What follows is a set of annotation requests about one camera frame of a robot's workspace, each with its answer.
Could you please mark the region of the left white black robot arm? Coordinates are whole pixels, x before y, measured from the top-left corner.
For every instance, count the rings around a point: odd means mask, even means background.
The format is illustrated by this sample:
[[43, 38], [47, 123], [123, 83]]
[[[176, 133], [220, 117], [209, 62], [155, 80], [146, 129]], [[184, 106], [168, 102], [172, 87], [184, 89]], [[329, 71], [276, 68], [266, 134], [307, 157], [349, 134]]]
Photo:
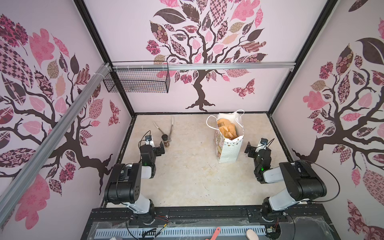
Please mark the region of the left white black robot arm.
[[104, 192], [106, 203], [124, 205], [137, 215], [155, 217], [153, 201], [141, 194], [142, 179], [152, 179], [156, 174], [156, 158], [165, 154], [165, 147], [140, 146], [141, 162], [115, 164]]

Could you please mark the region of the orange-brown snack bag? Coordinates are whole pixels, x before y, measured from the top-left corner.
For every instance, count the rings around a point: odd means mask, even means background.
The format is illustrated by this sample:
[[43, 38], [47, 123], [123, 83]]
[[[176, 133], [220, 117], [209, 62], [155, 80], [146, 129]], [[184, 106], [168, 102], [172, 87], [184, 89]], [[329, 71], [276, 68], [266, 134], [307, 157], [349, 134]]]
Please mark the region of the orange-brown snack bag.
[[221, 134], [230, 140], [234, 140], [238, 137], [235, 124], [231, 123], [227, 119], [220, 119], [217, 121]]

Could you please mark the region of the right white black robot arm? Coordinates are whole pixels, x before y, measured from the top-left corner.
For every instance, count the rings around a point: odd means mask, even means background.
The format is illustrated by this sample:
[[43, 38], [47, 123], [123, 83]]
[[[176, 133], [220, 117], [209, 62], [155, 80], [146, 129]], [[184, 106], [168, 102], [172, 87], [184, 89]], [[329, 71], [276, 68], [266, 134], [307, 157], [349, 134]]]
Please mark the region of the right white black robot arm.
[[282, 162], [271, 167], [271, 149], [259, 144], [247, 144], [245, 154], [254, 160], [254, 175], [261, 184], [283, 182], [285, 189], [263, 200], [261, 215], [266, 220], [281, 215], [288, 208], [303, 201], [312, 201], [327, 194], [325, 183], [306, 161]]

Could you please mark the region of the white patterned paper gift bag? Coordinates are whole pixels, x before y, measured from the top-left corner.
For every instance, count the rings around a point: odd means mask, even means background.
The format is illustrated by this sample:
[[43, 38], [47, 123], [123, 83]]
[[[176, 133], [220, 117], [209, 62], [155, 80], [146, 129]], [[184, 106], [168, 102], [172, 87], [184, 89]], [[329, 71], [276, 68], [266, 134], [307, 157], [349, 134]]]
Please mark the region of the white patterned paper gift bag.
[[[217, 116], [210, 115], [206, 120], [206, 125], [214, 130], [214, 145], [216, 156], [219, 163], [233, 163], [237, 160], [243, 139], [244, 139], [244, 125], [242, 116], [245, 114], [244, 110], [237, 110], [233, 113], [224, 114], [220, 113]], [[227, 119], [235, 124], [238, 137], [234, 140], [226, 139], [220, 132], [217, 121], [220, 119]]]

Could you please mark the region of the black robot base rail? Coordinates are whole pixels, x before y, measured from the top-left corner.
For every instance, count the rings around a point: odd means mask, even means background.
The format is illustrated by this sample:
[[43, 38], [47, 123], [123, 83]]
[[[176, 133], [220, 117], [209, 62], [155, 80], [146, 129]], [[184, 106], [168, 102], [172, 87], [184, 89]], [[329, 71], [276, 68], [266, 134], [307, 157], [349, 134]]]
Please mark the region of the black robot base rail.
[[[260, 240], [338, 240], [331, 219], [322, 205], [296, 205], [272, 220], [261, 215], [261, 206], [156, 207], [155, 217], [137, 215], [128, 208], [93, 209], [81, 235], [94, 240], [98, 229], [129, 229], [167, 227], [265, 226]], [[157, 240], [206, 240], [184, 237]], [[246, 240], [244, 237], [217, 237], [217, 240]]]

